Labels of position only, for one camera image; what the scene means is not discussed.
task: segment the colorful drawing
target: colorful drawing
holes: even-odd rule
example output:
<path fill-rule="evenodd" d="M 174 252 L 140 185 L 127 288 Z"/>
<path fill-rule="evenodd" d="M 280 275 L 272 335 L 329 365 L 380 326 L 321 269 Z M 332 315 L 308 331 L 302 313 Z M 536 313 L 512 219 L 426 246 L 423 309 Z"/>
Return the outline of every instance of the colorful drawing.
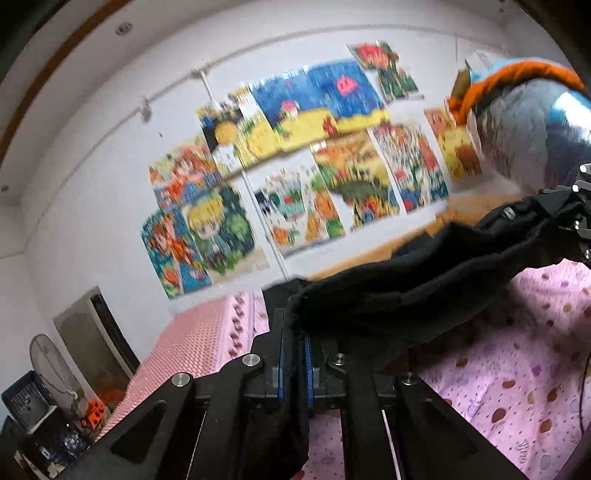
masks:
<path fill-rule="evenodd" d="M 377 70 L 378 79 L 387 102 L 394 99 L 423 98 L 417 84 L 407 72 L 398 65 L 398 54 L 383 41 L 349 46 L 365 70 Z"/>
<path fill-rule="evenodd" d="M 262 80 L 250 85 L 250 90 L 282 150 L 295 150 L 328 136 L 324 122 L 328 118 L 333 124 L 335 119 L 304 69 Z"/>
<path fill-rule="evenodd" d="M 200 134 L 150 167 L 150 182 L 156 201 L 165 212 L 191 201 L 221 181 L 222 176 Z"/>
<path fill-rule="evenodd" d="M 213 283 L 269 266 L 232 186 L 212 190 L 184 205 L 182 212 Z"/>
<path fill-rule="evenodd" d="M 277 137 L 248 87 L 239 88 L 228 98 L 242 112 L 235 142 L 242 166 L 248 168 L 275 155 L 279 151 Z"/>
<path fill-rule="evenodd" d="M 316 165 L 268 176 L 255 197 L 284 257 L 345 234 Z"/>
<path fill-rule="evenodd" d="M 142 240 L 169 299 L 211 285 L 178 209 L 158 211 L 148 218 Z"/>
<path fill-rule="evenodd" d="M 254 83 L 250 90 L 284 151 L 388 118 L 354 61 L 293 70 Z"/>
<path fill-rule="evenodd" d="M 200 108 L 197 116 L 224 178 L 279 150 L 275 132 L 247 87 L 229 93 L 217 105 Z"/>
<path fill-rule="evenodd" d="M 367 131 L 311 147 L 328 190 L 352 208 L 353 228 L 400 211 L 386 166 Z"/>
<path fill-rule="evenodd" d="M 237 106 L 207 105 L 197 111 L 212 157 L 226 178 L 242 169 L 235 143 L 243 115 Z"/>
<path fill-rule="evenodd" d="M 322 93 L 339 134 L 374 127 L 388 120 L 384 104 L 356 62 L 337 61 L 312 67 L 308 77 Z"/>
<path fill-rule="evenodd" d="M 419 125 L 383 124 L 373 133 L 407 212 L 447 197 L 443 173 Z"/>
<path fill-rule="evenodd" d="M 425 116 L 437 138 L 451 177 L 460 179 L 482 174 L 480 161 L 466 126 L 456 126 L 445 108 L 426 109 Z"/>

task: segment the pink blanket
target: pink blanket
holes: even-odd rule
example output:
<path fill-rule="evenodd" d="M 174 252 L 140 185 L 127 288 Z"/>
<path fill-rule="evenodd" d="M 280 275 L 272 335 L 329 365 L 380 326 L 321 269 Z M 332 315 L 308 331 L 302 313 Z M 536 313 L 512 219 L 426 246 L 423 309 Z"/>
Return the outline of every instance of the pink blanket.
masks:
<path fill-rule="evenodd" d="M 591 271 L 527 269 L 471 322 L 415 351 L 419 373 L 530 480 L 551 480 L 591 420 Z M 343 478 L 338 413 L 310 423 L 298 480 Z"/>

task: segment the anime girl drawing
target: anime girl drawing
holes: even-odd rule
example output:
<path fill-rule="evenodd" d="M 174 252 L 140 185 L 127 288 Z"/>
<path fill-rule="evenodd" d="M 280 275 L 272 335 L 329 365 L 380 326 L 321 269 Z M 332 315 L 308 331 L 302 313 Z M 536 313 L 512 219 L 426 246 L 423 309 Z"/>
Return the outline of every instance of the anime girl drawing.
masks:
<path fill-rule="evenodd" d="M 183 216 L 205 268 L 215 280 L 268 265 L 255 238 L 240 195 L 229 185 L 210 191 L 183 206 Z"/>
<path fill-rule="evenodd" d="M 211 284 L 180 212 L 152 215 L 144 224 L 142 239 L 169 298 Z"/>
<path fill-rule="evenodd" d="M 150 181 L 158 206 L 168 212 L 222 181 L 205 140 L 196 137 L 150 166 Z"/>

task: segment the bed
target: bed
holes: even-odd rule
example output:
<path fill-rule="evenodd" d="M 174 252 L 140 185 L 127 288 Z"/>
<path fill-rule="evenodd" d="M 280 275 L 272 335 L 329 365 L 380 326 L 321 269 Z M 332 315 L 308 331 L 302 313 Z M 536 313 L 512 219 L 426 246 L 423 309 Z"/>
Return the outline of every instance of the bed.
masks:
<path fill-rule="evenodd" d="M 313 280 L 385 260 L 410 238 L 450 221 L 474 224 L 514 197 L 450 199 L 425 229 L 353 258 Z M 178 314 L 140 365 L 104 435 L 179 371 L 199 377 L 247 353 L 268 331 L 261 290 L 238 292 Z M 591 273 L 563 261 L 517 275 L 497 302 L 429 344 L 393 359 L 417 372 L 530 480 L 553 479 L 591 420 Z M 339 412 L 310 421 L 309 461 L 298 479 L 344 478 Z"/>

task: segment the black fabric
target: black fabric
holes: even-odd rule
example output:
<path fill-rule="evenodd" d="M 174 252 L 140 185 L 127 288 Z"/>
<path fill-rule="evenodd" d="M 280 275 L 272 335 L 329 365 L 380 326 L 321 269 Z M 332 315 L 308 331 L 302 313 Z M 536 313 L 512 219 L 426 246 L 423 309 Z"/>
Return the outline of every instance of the black fabric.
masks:
<path fill-rule="evenodd" d="M 340 351 L 380 369 L 471 319 L 523 269 L 584 261 L 577 234 L 563 229 L 581 214 L 589 216 L 576 194 L 542 194 L 511 204 L 509 213 L 500 207 L 475 227 L 446 225 L 391 260 L 265 290 L 270 318 L 287 306 L 285 401 L 279 412 L 256 419 L 246 478 L 289 479 L 307 460 L 304 331 L 336 338 Z M 286 340 L 294 351 L 287 352 Z"/>

